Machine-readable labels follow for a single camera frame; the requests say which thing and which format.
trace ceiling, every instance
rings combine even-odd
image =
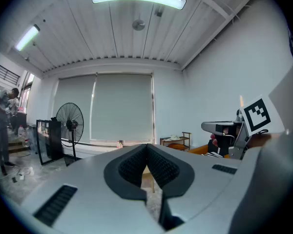
[[[0,21],[0,49],[15,52],[28,27],[40,32],[18,53],[42,72],[104,58],[155,59],[184,68],[249,0],[187,0],[182,10],[145,1],[15,0]],[[132,23],[146,26],[135,31]]]

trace gray device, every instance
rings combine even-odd
[[[243,157],[250,136],[241,110],[238,110],[235,121],[203,122],[201,128],[215,134],[218,147],[228,148],[230,158],[241,159]]]
[[[159,222],[140,189],[146,165],[163,190]],[[233,234],[258,227],[292,186],[293,133],[284,133],[264,148],[250,149],[243,160],[160,145],[125,147],[73,163],[20,208],[9,206],[35,233]]]

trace standing fan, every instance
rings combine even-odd
[[[79,142],[84,131],[84,118],[80,108],[74,103],[66,103],[57,112],[57,121],[61,122],[61,140],[67,147],[73,147],[76,161],[75,145]]]

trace floor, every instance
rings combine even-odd
[[[12,174],[6,177],[3,177],[0,169],[0,191],[18,204],[21,204],[36,186],[46,181],[51,175],[55,175],[66,168],[63,158],[42,166],[39,156],[30,151],[10,154],[10,161],[19,167],[7,167],[7,173]],[[25,175],[24,180],[20,180],[20,174]],[[162,190],[155,182],[155,192],[153,193],[149,179],[143,179],[141,188],[147,193],[146,208],[154,219],[158,220],[161,209]]]

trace wall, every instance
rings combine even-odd
[[[39,79],[34,77],[27,105],[27,122],[36,124],[37,119],[51,119],[52,104],[57,78]]]
[[[184,70],[194,146],[209,140],[210,134],[201,129],[203,121],[235,119],[240,95],[244,102],[268,95],[293,63],[287,24],[278,6],[272,0],[251,0],[249,5],[241,21],[235,19]],[[277,121],[271,132],[283,130]]]
[[[83,68],[62,72],[59,75],[51,78],[34,78],[31,91],[29,93],[28,107],[27,107],[27,122],[36,124],[37,119],[50,119],[53,117],[51,114],[52,106],[54,101],[54,95],[56,92],[58,79],[66,78],[69,76],[77,75],[89,75],[95,74],[96,72],[101,73],[115,73],[119,72],[133,72],[133,73],[153,73],[154,81],[154,102],[155,102],[155,138],[159,143],[159,138],[166,137],[172,134],[180,135],[182,131],[187,131],[184,128],[184,83],[183,75],[180,71],[174,71],[170,69],[156,69],[156,68],[133,68],[130,69],[128,66],[115,67],[105,66],[103,68]],[[84,146],[78,147],[78,155],[83,157],[81,149]],[[111,151],[111,148],[92,148],[91,150],[85,151],[87,155],[89,152],[97,154],[97,152]]]
[[[24,71],[24,68],[15,64],[2,53],[0,53],[0,65],[18,76],[22,76]]]
[[[155,136],[157,144],[161,137],[181,135],[188,132],[186,116],[185,84],[179,71],[154,71]]]
[[[17,85],[14,85],[14,84],[0,78],[0,86],[4,87],[6,89],[9,89],[9,90],[11,90],[12,88],[15,88],[15,87],[19,88],[21,86],[21,77],[22,77],[23,73],[25,72],[24,68],[18,66],[14,62],[12,62],[10,59],[8,59],[2,53],[0,53],[0,65],[3,66],[4,68],[6,68],[7,70],[13,72],[14,74],[20,76]]]

